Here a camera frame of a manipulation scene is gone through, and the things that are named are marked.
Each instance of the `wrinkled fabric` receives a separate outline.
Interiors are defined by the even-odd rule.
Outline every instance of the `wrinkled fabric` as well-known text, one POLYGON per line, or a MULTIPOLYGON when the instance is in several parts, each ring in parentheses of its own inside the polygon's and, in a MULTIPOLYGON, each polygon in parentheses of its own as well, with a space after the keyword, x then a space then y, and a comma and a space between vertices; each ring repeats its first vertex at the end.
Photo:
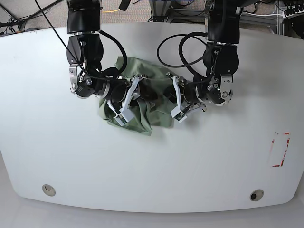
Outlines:
MULTIPOLYGON (((116 62, 116 67, 119 69, 123 64, 123 58, 119 57, 116 62)), ((122 76, 132 78, 135 75, 147 75, 147 79, 142 82, 152 88, 158 95, 158 99, 153 102, 144 101, 138 98, 136 101, 138 106, 131 107, 135 118, 125 124, 122 128, 133 132, 142 133, 150 136, 152 133, 151 126, 160 126, 169 128, 173 125, 173 118, 170 111, 175 105, 163 95, 166 88, 173 84, 172 80, 166 76, 170 70, 151 64, 147 61, 128 58, 128 65, 123 71, 122 76)), ((114 119, 115 114, 109 108, 106 100, 101 99, 99 102, 99 116, 112 126, 121 127, 114 119)))

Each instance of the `floor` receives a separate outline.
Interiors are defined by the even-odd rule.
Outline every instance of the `floor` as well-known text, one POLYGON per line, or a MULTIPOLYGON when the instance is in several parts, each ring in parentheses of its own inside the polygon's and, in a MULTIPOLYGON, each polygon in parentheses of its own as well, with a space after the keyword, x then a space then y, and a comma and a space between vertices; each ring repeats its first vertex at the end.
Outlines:
MULTIPOLYGON (((47 6, 54 0, 38 0, 41 7, 47 6)), ((103 11, 116 10, 119 7, 121 0, 104 0, 103 1, 103 11)), ((34 0, 0 0, 0 3, 11 11, 17 18, 21 18, 30 15, 38 11, 34 0)), ((204 0, 195 0, 193 4, 188 6, 190 9, 204 9, 204 0)), ((254 6, 249 6, 246 8, 248 11, 253 11, 254 6)), ((258 5, 258 14, 268 14, 273 10, 272 4, 262 4, 258 5)), ((118 11, 111 13, 103 13, 101 21, 102 23, 119 23, 119 22, 146 22, 151 16, 150 5, 146 0, 142 0, 134 5, 130 5, 127 11, 118 11)), ((55 5, 48 13, 47 17, 54 25, 54 27, 64 27, 67 22, 67 4, 65 1, 55 5)), ((8 14, 6 14, 2 9, 0 9, 0 22, 5 23, 9 20, 8 14)), ((43 17, 37 17, 30 20, 26 24, 26 29, 38 28, 46 29, 49 28, 48 23, 43 17)), ((269 28, 256 25, 242 24, 241 28, 260 30, 264 32, 270 32, 269 28)))

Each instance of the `white table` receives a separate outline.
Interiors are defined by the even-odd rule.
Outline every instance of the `white table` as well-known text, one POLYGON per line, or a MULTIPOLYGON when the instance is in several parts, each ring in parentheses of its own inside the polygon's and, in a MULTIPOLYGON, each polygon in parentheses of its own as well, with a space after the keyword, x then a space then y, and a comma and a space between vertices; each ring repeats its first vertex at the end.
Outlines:
MULTIPOLYGON (((128 56, 158 63, 155 52, 164 38, 204 27, 140 23, 103 29, 121 41, 128 56)), ((58 32, 67 42, 66 29, 58 32)), ((106 68, 119 50, 102 40, 106 68)), ((178 41, 161 51, 168 63, 180 63, 178 41)), ((20 196, 138 212, 245 209, 294 196, 304 170, 302 40, 243 30, 232 102, 210 106, 173 129, 154 128, 151 137, 107 125, 97 115, 95 98, 70 93, 66 51, 51 30, 0 42, 6 53, 0 57, 0 148, 20 196), (272 167, 282 160, 289 137, 283 167, 272 167), (56 195, 45 195, 43 184, 52 185, 56 195), (265 195, 252 202, 257 189, 265 195)), ((191 61, 204 48, 193 40, 184 53, 191 61)), ((202 63, 196 69, 205 72, 202 63)), ((191 77, 186 69, 173 71, 191 77)))

